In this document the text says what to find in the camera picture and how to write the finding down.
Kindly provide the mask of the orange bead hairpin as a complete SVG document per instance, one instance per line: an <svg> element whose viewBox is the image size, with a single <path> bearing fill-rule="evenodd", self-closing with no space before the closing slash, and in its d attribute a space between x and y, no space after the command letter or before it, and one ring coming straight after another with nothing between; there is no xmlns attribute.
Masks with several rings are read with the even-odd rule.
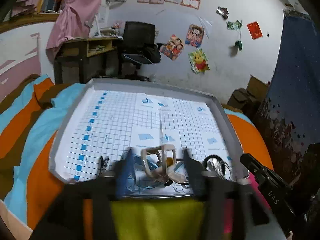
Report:
<svg viewBox="0 0 320 240"><path fill-rule="evenodd" d="M166 173L169 181L173 181L180 185L189 184L189 180L186 177L186 175L178 172L180 168L184 166L183 159L178 158L176 161L174 161L172 157L167 157L166 164L167 164Z"/></svg>

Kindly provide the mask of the black office chair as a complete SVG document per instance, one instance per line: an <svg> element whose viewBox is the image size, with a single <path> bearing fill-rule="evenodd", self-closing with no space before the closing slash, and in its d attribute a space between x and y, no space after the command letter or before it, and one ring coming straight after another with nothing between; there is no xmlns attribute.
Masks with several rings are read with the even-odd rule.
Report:
<svg viewBox="0 0 320 240"><path fill-rule="evenodd" d="M156 27L153 24L137 21L125 22L123 39L118 48L118 77L129 80L150 81L138 71L144 64L158 64L161 61L160 43L155 42ZM135 70L123 74L123 64L131 63Z"/></svg>

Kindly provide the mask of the pink curtain right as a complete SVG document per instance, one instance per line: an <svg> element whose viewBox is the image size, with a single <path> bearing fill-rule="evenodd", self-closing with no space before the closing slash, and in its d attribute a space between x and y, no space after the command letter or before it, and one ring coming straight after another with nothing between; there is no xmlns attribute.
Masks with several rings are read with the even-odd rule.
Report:
<svg viewBox="0 0 320 240"><path fill-rule="evenodd" d="M52 28L46 47L46 55L51 63L64 42L89 36L90 25L101 2L102 0L62 0L62 12Z"/></svg>

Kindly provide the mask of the beige hair claw clip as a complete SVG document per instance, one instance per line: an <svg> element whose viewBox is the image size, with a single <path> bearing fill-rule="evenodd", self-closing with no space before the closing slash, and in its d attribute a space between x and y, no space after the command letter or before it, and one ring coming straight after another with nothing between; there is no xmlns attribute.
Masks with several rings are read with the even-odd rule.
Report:
<svg viewBox="0 0 320 240"><path fill-rule="evenodd" d="M155 155L157 157L158 167L151 170L147 157ZM140 157L145 163L145 172L146 174L155 181L158 181L165 186L169 186L173 181L169 181L167 178L167 157L172 157L174 161L177 160L176 148L172 144L163 144L161 146L144 148L140 152Z"/></svg>

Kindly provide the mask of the brown bag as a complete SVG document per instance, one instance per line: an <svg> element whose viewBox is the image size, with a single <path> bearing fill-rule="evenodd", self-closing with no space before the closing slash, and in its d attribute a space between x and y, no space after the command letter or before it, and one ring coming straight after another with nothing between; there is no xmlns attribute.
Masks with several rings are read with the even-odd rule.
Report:
<svg viewBox="0 0 320 240"><path fill-rule="evenodd" d="M243 113L256 113L261 102L252 96L246 89L239 88L233 91L227 105L240 109Z"/></svg>

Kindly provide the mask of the small dark earring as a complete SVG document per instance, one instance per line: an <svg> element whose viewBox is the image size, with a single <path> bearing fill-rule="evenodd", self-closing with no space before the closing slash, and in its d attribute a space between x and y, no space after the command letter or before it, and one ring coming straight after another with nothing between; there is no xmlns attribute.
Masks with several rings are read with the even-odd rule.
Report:
<svg viewBox="0 0 320 240"><path fill-rule="evenodd" d="M110 160L110 158L109 158L108 155L106 157L103 157L102 155L100 156L100 170L99 170L99 173L104 173L107 170L109 160Z"/></svg>

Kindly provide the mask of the red paper square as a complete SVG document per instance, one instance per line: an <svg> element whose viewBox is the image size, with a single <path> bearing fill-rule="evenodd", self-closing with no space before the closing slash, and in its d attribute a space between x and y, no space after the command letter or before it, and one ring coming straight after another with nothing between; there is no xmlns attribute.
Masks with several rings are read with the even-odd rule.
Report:
<svg viewBox="0 0 320 240"><path fill-rule="evenodd" d="M257 21L248 23L247 28L253 40L263 37L263 33L261 32L260 26Z"/></svg>

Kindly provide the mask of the wooden desk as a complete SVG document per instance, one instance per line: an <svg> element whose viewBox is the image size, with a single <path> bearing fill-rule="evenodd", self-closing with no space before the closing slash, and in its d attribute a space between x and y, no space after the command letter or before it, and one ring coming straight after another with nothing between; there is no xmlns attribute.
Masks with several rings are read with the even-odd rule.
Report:
<svg viewBox="0 0 320 240"><path fill-rule="evenodd" d="M54 58L55 83L63 83L62 64L66 62L76 62L79 82L88 82L93 77L87 71L89 59L110 51L118 52L122 41L122 37L111 36L75 38L64 42Z"/></svg>

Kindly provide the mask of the Winnie the Pooh poster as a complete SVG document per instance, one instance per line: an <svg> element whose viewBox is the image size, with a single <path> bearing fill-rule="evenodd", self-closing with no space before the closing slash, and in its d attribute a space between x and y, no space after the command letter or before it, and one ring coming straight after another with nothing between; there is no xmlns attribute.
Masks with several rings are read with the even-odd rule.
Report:
<svg viewBox="0 0 320 240"><path fill-rule="evenodd" d="M202 49L196 49L188 54L191 70L195 74L205 73L210 70L208 58Z"/></svg>

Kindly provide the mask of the blue patterned hanging curtain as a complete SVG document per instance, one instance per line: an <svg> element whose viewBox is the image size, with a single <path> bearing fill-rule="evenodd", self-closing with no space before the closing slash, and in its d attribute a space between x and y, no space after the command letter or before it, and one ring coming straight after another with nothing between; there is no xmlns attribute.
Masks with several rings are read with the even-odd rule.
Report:
<svg viewBox="0 0 320 240"><path fill-rule="evenodd" d="M256 126L275 172L287 183L319 142L319 30L306 14L285 11L276 68Z"/></svg>

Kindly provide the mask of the black white photos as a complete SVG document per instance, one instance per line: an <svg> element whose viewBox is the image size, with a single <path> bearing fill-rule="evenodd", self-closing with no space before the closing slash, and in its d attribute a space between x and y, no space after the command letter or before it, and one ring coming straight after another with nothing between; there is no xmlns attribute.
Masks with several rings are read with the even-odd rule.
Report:
<svg viewBox="0 0 320 240"><path fill-rule="evenodd" d="M222 16L222 18L223 18L224 20L227 20L227 19L228 19L229 12L228 12L228 9L227 9L227 8L217 7L216 13L219 14L220 16Z"/></svg>

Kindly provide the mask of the white desk lamp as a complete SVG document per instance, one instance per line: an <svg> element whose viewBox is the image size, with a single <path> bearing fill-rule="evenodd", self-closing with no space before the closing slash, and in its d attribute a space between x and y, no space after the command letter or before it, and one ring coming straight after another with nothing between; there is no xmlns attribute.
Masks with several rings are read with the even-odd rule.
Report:
<svg viewBox="0 0 320 240"><path fill-rule="evenodd" d="M85 26L89 28L89 38L102 37L97 15L95 15L94 20L92 22L85 21Z"/></svg>

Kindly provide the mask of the green photo on wall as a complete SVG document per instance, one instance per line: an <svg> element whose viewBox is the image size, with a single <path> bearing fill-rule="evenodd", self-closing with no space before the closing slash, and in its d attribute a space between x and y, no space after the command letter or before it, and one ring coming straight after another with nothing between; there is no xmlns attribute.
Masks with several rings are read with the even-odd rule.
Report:
<svg viewBox="0 0 320 240"><path fill-rule="evenodd" d="M230 22L230 21L227 21L227 29L228 30L236 30L236 31L239 31L242 29L242 22L239 21L239 20L236 20L235 22Z"/></svg>

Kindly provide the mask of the metal wall shelf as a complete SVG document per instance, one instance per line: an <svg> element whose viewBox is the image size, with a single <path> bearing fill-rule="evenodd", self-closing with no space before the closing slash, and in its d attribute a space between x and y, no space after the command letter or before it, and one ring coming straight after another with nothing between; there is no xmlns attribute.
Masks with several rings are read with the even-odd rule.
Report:
<svg viewBox="0 0 320 240"><path fill-rule="evenodd" d="M105 2L110 9L113 9L126 3L126 0L105 0Z"/></svg>

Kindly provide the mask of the cartoon family poster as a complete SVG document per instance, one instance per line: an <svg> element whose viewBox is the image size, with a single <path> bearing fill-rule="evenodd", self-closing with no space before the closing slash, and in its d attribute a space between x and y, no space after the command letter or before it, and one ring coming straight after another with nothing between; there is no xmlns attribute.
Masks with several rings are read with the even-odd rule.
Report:
<svg viewBox="0 0 320 240"><path fill-rule="evenodd" d="M160 53L175 61L184 49L184 42L176 35L172 35L166 44L163 44L160 48Z"/></svg>

